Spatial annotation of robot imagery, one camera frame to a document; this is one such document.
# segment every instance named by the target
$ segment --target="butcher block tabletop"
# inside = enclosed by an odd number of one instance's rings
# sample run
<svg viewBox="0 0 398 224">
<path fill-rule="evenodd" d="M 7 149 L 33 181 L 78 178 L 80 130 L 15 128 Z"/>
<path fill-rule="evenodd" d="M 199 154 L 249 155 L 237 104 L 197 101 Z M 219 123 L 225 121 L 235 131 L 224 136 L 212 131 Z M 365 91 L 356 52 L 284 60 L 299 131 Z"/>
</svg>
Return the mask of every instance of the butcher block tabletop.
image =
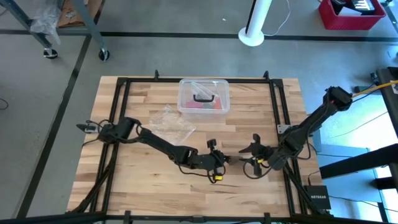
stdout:
<svg viewBox="0 0 398 224">
<path fill-rule="evenodd" d="M 91 114 L 92 121 L 108 119 L 118 77 L 102 77 Z M 287 107 L 292 124 L 306 118 L 299 81 L 283 79 Z M 118 121 L 124 87 L 120 91 L 115 122 Z M 282 107 L 277 93 L 281 122 Z M 183 145 L 197 148 L 199 154 L 208 154 L 209 139 L 217 140 L 217 148 L 229 156 L 238 156 L 239 150 L 249 146 L 257 133 L 263 145 L 276 146 L 277 133 L 272 110 L 269 85 L 264 83 L 230 83 L 231 109 L 222 123 L 194 123 L 196 130 Z M 126 115 L 141 121 L 149 128 L 150 117 L 170 105 L 177 111 L 178 83 L 131 83 Z M 87 134 L 85 141 L 96 138 Z M 73 210 L 94 186 L 103 143 L 95 141 L 81 150 L 68 210 Z M 300 157 L 307 157 L 307 147 Z M 299 160 L 303 183 L 318 170 L 315 153 L 307 161 Z M 206 177 L 182 174 L 169 158 L 150 146 L 120 144 L 113 177 L 108 215 L 123 215 L 130 210 L 134 215 L 262 217 L 289 217 L 287 196 L 282 171 L 272 170 L 258 180 L 243 174 L 242 162 L 226 164 L 222 181 L 211 184 Z M 206 174 L 203 170 L 194 170 Z M 312 184 L 322 184 L 319 172 L 311 175 Z M 101 209 L 104 186 L 100 190 L 97 210 Z M 299 212 L 297 191 L 292 185 L 295 210 Z"/>
</svg>

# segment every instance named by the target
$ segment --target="clear plastic bin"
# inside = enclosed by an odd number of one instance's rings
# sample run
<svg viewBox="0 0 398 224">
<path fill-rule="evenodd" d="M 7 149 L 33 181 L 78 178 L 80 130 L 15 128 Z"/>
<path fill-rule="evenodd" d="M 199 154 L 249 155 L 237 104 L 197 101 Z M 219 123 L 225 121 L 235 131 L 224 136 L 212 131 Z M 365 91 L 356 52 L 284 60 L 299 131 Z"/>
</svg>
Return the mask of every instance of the clear plastic bin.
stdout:
<svg viewBox="0 0 398 224">
<path fill-rule="evenodd" d="M 196 122 L 225 120 L 229 112 L 228 82 L 222 79 L 182 79 L 178 110 L 185 119 Z"/>
</svg>

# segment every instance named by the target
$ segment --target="red object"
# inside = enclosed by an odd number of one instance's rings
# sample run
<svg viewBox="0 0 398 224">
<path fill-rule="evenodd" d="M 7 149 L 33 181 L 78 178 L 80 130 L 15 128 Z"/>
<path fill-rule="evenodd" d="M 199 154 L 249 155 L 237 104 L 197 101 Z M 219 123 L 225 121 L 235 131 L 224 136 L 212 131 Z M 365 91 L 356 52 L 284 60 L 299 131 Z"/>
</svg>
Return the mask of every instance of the red object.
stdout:
<svg viewBox="0 0 398 224">
<path fill-rule="evenodd" d="M 386 16 L 378 0 L 371 0 L 371 2 L 375 9 L 373 16 L 337 16 L 330 0 L 323 0 L 318 10 L 323 25 L 328 30 L 369 30 L 379 19 Z"/>
</svg>

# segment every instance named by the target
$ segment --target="plastic bag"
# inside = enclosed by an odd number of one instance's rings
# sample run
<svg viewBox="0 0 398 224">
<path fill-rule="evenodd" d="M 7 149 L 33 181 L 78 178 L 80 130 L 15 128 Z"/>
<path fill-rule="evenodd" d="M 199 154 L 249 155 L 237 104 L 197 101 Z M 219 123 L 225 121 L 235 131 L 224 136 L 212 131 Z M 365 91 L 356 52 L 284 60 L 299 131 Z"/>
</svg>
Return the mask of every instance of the plastic bag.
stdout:
<svg viewBox="0 0 398 224">
<path fill-rule="evenodd" d="M 192 123 L 184 120 L 180 113 L 169 105 L 153 115 L 149 120 L 149 125 L 154 134 L 177 146 L 183 143 L 196 129 Z"/>
<path fill-rule="evenodd" d="M 61 10 L 58 8 L 57 0 L 35 0 L 35 14 L 30 31 L 52 35 L 58 45 L 61 44 L 57 33 L 58 20 Z"/>
</svg>

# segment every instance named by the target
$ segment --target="metal shelf leg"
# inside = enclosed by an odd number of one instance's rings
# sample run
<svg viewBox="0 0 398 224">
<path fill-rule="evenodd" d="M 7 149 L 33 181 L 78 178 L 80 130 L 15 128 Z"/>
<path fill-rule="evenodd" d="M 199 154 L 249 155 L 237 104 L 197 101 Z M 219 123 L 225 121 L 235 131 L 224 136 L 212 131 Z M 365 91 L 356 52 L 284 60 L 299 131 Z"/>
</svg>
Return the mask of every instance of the metal shelf leg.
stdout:
<svg viewBox="0 0 398 224">
<path fill-rule="evenodd" d="M 94 20 L 91 18 L 90 13 L 88 12 L 83 0 L 72 0 L 73 6 L 78 11 L 79 15 L 83 19 L 87 29 L 89 30 L 91 36 L 97 41 L 99 44 L 99 48 L 101 49 L 99 52 L 99 57 L 101 60 L 106 61 L 109 58 L 109 51 L 105 46 L 104 39 L 99 32 Z"/>
<path fill-rule="evenodd" d="M 44 47 L 44 57 L 53 59 L 56 58 L 57 52 L 53 50 L 52 44 L 45 38 L 44 34 L 38 34 L 30 31 L 32 19 L 29 19 L 27 14 L 15 3 L 14 0 L 0 0 L 0 5 L 5 7 L 26 30 Z"/>
</svg>

